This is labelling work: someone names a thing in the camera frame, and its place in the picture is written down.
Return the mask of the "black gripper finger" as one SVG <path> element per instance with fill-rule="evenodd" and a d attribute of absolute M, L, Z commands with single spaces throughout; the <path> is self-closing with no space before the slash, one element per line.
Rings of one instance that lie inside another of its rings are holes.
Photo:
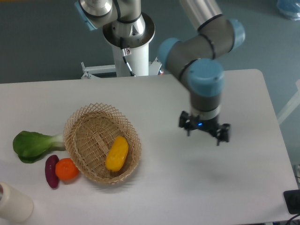
<path fill-rule="evenodd" d="M 228 143 L 231 136 L 231 125 L 228 123 L 217 124 L 210 130 L 210 134 L 216 138 L 217 146 L 219 146 L 222 142 Z"/>
<path fill-rule="evenodd" d="M 186 130 L 187 136 L 190 136 L 190 132 L 193 130 L 193 125 L 190 121 L 190 115 L 186 111 L 182 111 L 180 114 L 179 127 Z"/>

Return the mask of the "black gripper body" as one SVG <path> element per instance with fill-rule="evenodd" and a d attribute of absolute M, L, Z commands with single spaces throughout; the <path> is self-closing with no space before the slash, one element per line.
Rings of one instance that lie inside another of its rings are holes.
<path fill-rule="evenodd" d="M 190 115 L 189 133 L 194 130 L 201 130 L 209 133 L 211 136 L 218 136 L 220 130 L 218 118 L 219 115 L 209 120 L 201 120 L 199 116 L 195 117 L 193 115 Z"/>

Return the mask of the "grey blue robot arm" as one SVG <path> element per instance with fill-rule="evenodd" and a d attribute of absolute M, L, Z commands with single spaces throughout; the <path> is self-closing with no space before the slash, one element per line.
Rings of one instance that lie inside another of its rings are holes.
<path fill-rule="evenodd" d="M 226 19 L 214 0 L 183 0 L 181 5 L 197 35 L 185 42 L 166 39 L 159 47 L 158 68 L 169 71 L 190 94 L 190 112 L 182 112 L 179 127 L 201 130 L 229 142 L 229 124 L 219 124 L 224 70 L 219 56 L 245 40 L 243 25 Z M 139 0 L 78 0 L 82 20 L 90 30 L 102 29 L 111 45 L 118 77 L 150 75 L 149 43 L 155 35 L 153 20 Z"/>

